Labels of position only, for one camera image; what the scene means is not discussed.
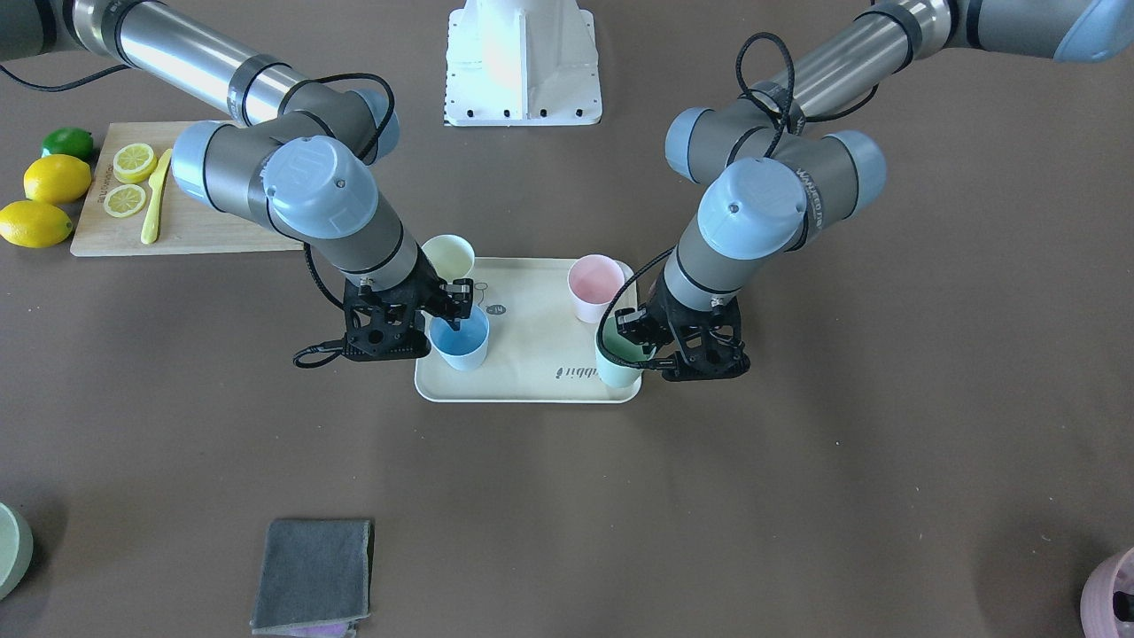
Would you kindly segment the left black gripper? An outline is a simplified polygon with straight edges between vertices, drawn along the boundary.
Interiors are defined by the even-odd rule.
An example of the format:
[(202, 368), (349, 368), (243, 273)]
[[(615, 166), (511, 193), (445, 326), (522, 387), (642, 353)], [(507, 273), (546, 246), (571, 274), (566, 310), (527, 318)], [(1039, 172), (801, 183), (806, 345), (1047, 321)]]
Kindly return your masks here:
[(643, 371), (659, 371), (667, 381), (736, 378), (750, 371), (742, 342), (741, 304), (728, 301), (710, 311), (686, 307), (669, 291), (665, 277), (655, 280), (649, 301), (637, 308), (615, 311), (618, 334), (655, 354), (675, 344), (676, 351), (648, 361), (625, 361)]

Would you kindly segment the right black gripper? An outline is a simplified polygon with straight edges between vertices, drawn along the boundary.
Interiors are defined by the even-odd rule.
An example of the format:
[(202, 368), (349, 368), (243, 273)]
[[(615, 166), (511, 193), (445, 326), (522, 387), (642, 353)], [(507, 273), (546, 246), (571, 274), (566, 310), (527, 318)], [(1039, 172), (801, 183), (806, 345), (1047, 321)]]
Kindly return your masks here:
[(446, 327), (462, 331), (473, 307), (474, 280), (449, 282), (431, 266), (413, 267), (401, 283), (379, 290), (345, 283), (346, 331), (342, 356), (352, 361), (391, 361), (424, 358), (431, 351), (426, 335), (428, 314), (443, 318)]

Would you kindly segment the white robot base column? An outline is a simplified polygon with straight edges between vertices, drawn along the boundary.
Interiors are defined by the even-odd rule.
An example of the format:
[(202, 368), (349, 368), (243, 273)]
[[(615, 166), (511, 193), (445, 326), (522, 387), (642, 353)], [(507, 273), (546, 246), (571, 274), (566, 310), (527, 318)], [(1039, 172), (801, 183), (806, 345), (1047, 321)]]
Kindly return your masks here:
[(449, 12), (446, 62), (448, 126), (601, 121), (594, 16), (575, 1), (467, 1)]

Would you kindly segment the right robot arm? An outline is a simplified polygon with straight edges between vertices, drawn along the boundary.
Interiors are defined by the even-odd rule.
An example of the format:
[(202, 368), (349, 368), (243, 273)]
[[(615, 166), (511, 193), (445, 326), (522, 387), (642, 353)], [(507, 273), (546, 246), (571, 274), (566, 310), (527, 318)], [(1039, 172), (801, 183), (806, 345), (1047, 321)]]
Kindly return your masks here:
[(393, 93), (333, 90), (162, 1), (5, 1), (3, 60), (86, 50), (145, 70), (225, 110), (231, 122), (188, 126), (174, 179), (203, 205), (319, 252), (345, 279), (340, 339), (295, 354), (304, 369), (336, 358), (390, 361), (431, 350), (426, 318), (469, 318), (473, 282), (437, 274), (376, 186), (392, 152)]

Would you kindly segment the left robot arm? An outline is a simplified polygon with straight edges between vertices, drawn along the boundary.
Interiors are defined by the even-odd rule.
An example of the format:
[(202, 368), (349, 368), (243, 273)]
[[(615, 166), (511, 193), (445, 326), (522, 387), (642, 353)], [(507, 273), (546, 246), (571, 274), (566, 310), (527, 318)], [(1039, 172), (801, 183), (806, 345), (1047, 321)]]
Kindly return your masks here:
[(770, 80), (737, 75), (741, 96), (719, 112), (672, 121), (665, 158), (703, 184), (699, 210), (665, 270), (635, 308), (608, 308), (595, 337), (598, 368), (659, 371), (668, 381), (748, 372), (742, 287), (775, 255), (802, 249), (882, 194), (882, 150), (858, 131), (807, 141), (810, 122), (854, 113), (875, 86), (946, 48), (1101, 62), (1131, 45), (1129, 1), (883, 1)]

